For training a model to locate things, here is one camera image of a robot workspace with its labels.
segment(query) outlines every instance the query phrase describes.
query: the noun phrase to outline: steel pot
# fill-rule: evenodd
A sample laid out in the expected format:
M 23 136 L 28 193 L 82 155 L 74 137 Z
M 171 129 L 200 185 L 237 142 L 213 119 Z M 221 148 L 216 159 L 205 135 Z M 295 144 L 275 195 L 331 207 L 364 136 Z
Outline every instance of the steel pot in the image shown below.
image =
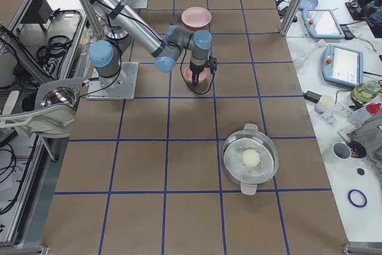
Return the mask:
M 64 103 L 75 107 L 78 101 L 77 93 L 69 87 L 58 87 L 47 93 L 41 101 L 41 107 L 49 107 L 54 104 Z
M 272 140 L 259 132 L 255 124 L 246 124 L 225 141 L 221 166 L 242 193 L 254 195 L 257 185 L 276 174 L 279 154 Z

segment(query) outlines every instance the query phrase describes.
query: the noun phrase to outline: white table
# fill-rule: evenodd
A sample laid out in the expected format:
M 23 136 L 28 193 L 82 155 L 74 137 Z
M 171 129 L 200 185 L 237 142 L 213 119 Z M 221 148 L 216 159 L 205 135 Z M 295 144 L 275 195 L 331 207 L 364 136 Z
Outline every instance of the white table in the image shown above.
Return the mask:
M 354 22 L 344 4 L 348 0 L 318 1 L 317 9 L 334 10 L 334 15 L 339 23 Z M 292 24 L 286 37 L 293 59 L 306 54 L 317 42 L 317 40 L 303 36 L 307 33 L 307 30 L 301 19 L 301 12 L 297 13 L 297 17 L 298 22 Z M 350 28 L 360 33 L 360 38 L 371 41 L 377 52 L 370 52 L 371 46 L 369 43 L 360 39 L 326 42 L 362 51 L 364 71 L 382 74 L 382 62 L 378 57 L 379 54 L 382 54 L 382 39 L 375 39 L 365 22 L 350 25 Z M 324 81 L 321 73 L 321 58 L 325 47 L 326 45 L 311 53 L 304 67 L 298 71 L 297 76 L 303 91 L 310 90 L 334 98 L 336 91 L 347 90 L 347 88 L 340 88 Z M 368 75 L 363 77 L 364 82 L 371 79 Z M 350 92 L 339 93 L 338 102 L 345 107 L 352 104 L 349 94 Z M 382 97 L 378 96 L 375 99 L 375 102 L 377 101 L 382 102 Z M 337 133 L 338 130 L 351 131 L 355 129 L 351 123 L 341 117 L 338 118 L 338 123 L 331 127 L 314 111 L 313 103 L 307 101 L 306 104 L 321 152 L 327 150 L 334 142 L 341 140 Z M 366 159 L 352 158 L 333 163 L 325 156 L 323 158 L 348 240 L 350 242 L 382 242 L 381 182 L 376 178 L 371 165 Z M 360 176 L 356 171 L 357 168 L 363 168 L 365 175 Z M 351 189 L 359 189 L 366 195 L 368 200 L 366 207 L 356 208 L 350 204 L 347 193 Z

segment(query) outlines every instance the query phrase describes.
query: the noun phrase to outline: pot handle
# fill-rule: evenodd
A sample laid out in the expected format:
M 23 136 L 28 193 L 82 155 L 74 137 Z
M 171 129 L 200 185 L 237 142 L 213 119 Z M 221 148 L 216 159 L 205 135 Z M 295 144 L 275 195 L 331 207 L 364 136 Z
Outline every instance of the pot handle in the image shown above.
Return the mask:
M 240 182 L 240 190 L 245 195 L 255 195 L 257 185 L 249 185 L 247 183 Z
M 255 125 L 255 124 L 249 124 L 249 123 L 247 123 L 247 124 L 245 124 L 245 126 L 244 126 L 244 130 L 255 130 L 255 131 L 258 131 L 258 127 L 257 127 L 257 125 Z

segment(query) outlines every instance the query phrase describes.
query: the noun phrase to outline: touchscreen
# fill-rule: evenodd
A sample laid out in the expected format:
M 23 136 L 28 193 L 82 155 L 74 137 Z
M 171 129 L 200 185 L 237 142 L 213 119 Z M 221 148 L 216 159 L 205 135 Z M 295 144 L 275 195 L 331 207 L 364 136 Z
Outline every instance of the touchscreen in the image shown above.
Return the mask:
M 358 84 L 358 63 L 358 53 L 341 48 L 334 48 L 332 78 Z
M 341 35 L 330 11 L 309 10 L 318 35 Z

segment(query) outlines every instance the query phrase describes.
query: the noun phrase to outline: blue ring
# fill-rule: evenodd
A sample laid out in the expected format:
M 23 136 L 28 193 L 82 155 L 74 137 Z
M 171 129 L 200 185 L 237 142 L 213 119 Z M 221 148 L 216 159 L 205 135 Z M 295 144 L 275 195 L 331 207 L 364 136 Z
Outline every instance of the blue ring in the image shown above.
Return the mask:
M 365 201 L 362 205 L 358 205 L 358 204 L 355 204 L 354 201 L 352 200 L 352 193 L 353 192 L 358 192 L 359 194 L 362 195 L 363 197 L 363 200 Z M 350 204 L 354 207 L 357 207 L 357 208 L 364 208 L 367 203 L 368 203 L 368 199 L 366 198 L 366 195 L 362 192 L 362 191 L 359 191 L 358 189 L 352 189 L 350 190 L 348 193 L 347 193 L 347 199 L 349 200 Z

